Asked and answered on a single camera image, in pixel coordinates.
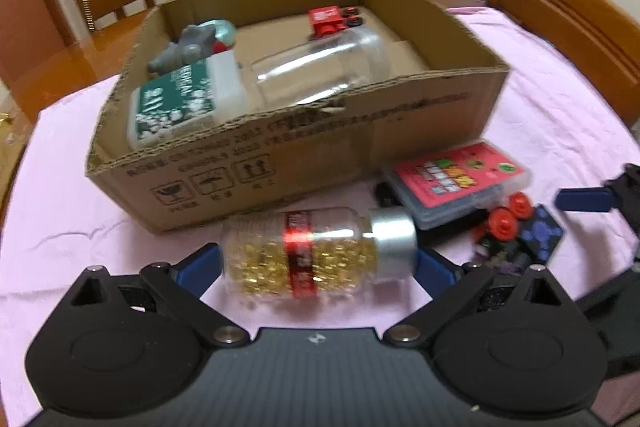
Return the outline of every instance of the toy car wheel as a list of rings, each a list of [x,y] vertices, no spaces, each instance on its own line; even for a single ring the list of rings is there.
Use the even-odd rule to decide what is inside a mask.
[[[362,20],[362,17],[358,17],[357,15],[351,15],[344,21],[344,23],[347,25],[347,28],[355,28],[356,26],[362,26],[364,24],[364,20]]]
[[[533,205],[524,192],[509,196],[509,210],[517,219],[529,219],[533,216]]]
[[[351,15],[358,15],[360,13],[360,10],[358,10],[357,6],[347,6],[346,8],[342,9],[342,16],[347,18]]]
[[[496,208],[489,214],[489,232],[498,241],[510,241],[518,235],[518,222],[508,208]]]

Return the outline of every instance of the green label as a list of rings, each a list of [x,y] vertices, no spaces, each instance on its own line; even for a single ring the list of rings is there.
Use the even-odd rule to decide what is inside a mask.
[[[200,60],[140,87],[136,113],[138,139],[213,111],[210,85],[207,64]]]

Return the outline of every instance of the clear plastic jar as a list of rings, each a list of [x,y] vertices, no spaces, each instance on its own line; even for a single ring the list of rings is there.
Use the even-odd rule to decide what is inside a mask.
[[[402,208],[336,207],[233,217],[221,246],[230,290],[301,298],[410,277],[417,239]]]
[[[384,44],[366,26],[261,58],[251,69],[266,109],[315,102],[390,76]]]

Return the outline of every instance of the pink tablecloth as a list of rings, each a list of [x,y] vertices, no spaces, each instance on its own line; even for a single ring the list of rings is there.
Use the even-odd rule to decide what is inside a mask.
[[[636,143],[613,111],[550,45],[500,12],[452,12],[513,68],[484,136],[532,170],[527,192],[534,201],[550,206],[560,187],[598,185],[617,176],[624,162],[640,163]],[[24,355],[85,266],[136,273],[152,261],[174,263],[219,236],[216,224],[152,235],[84,178],[87,145],[113,83],[114,78],[107,79],[44,110],[20,166],[0,250],[0,386],[10,427],[23,425],[39,410]],[[374,205],[373,183],[328,190],[295,206],[338,204],[364,212]],[[573,297],[628,266],[635,238],[617,213],[555,214],[567,234],[550,267]],[[469,237],[442,252],[457,263],[470,259]],[[220,284],[203,300],[254,334],[260,326],[375,326],[380,332],[429,297],[410,281],[380,287],[330,311],[300,302],[257,311],[228,298]],[[626,407],[637,384],[638,379],[617,383],[615,393],[600,400],[600,412],[609,416]]]

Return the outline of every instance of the door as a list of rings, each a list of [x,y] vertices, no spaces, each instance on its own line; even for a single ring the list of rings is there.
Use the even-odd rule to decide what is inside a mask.
[[[0,78],[10,89],[64,49],[44,0],[0,0]]]

